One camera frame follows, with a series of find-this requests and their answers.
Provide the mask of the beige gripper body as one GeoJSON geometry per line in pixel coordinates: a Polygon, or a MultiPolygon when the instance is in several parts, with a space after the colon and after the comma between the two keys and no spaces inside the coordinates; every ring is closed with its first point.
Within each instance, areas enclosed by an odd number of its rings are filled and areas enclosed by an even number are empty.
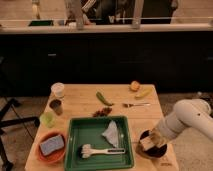
{"type": "Polygon", "coordinates": [[[155,144],[155,146],[158,147],[158,148],[161,148],[163,145],[166,144],[165,138],[156,129],[153,129],[150,132],[150,139],[155,144]]]}

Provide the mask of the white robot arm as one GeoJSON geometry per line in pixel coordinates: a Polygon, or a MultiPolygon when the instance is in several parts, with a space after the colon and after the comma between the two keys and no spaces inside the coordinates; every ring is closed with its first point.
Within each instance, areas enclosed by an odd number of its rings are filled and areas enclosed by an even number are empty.
{"type": "Polygon", "coordinates": [[[211,107],[203,99],[184,99],[176,102],[172,112],[162,118],[150,132],[150,139],[158,147],[177,138],[192,127],[213,140],[211,107]]]}

